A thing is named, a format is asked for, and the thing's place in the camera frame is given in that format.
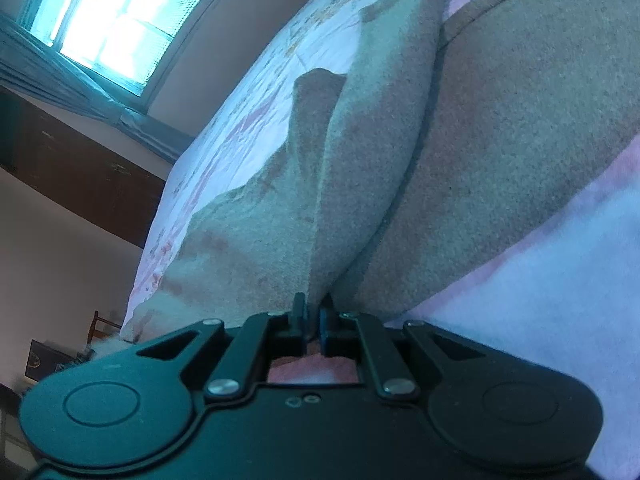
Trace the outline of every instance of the blue fabric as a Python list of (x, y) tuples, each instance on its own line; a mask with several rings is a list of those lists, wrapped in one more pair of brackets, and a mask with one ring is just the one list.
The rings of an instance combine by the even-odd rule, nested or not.
[(190, 145), (188, 136), (127, 108), (62, 54), (0, 12), (0, 84), (120, 130), (171, 163)]

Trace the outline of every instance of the chair backrest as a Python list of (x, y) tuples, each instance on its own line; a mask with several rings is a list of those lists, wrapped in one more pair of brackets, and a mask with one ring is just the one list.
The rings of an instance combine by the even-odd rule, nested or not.
[(117, 328), (117, 329), (121, 329), (122, 328), (119, 324), (114, 323), (113, 321), (109, 321), (108, 319), (104, 319), (103, 317), (100, 317), (100, 313), (98, 313), (98, 311), (95, 310), (94, 311), (94, 320), (92, 320), (92, 322), (91, 322), (91, 327), (89, 328), (89, 334), (88, 334), (88, 336), (86, 338), (86, 343), (88, 345), (91, 344), (91, 341), (94, 340), (94, 337), (98, 338), (98, 339), (104, 339), (104, 338), (106, 338), (106, 337), (111, 335), (110, 333), (104, 332), (103, 330), (98, 330), (95, 327), (95, 325), (98, 322), (104, 323), (105, 325), (113, 326), (114, 328)]

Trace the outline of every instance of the bed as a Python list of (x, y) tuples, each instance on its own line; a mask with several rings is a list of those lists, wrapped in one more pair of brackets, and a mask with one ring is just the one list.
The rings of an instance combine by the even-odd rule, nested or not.
[[(294, 81), (314, 68), (346, 73), (359, 10), (377, 0), (311, 0), (280, 31), (167, 181), (130, 295), (126, 324), (174, 260), (194, 214), (243, 186), (285, 142)], [(448, 0), (446, 20), (472, 0)], [(600, 397), (605, 425), (590, 465), (605, 478), (640, 474), (640, 137), (559, 212), (388, 325), (427, 319), (578, 377)], [(272, 380), (348, 381), (318, 356)]]

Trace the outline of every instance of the window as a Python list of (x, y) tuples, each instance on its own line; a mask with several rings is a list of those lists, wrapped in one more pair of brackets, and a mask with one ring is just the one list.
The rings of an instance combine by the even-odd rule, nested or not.
[(22, 25), (90, 75), (139, 97), (199, 1), (30, 0)]

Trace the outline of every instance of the wooden cabinet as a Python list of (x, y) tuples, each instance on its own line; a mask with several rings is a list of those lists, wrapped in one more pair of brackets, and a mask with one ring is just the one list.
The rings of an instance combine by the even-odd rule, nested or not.
[(0, 163), (69, 211), (143, 247), (164, 181), (4, 88)]

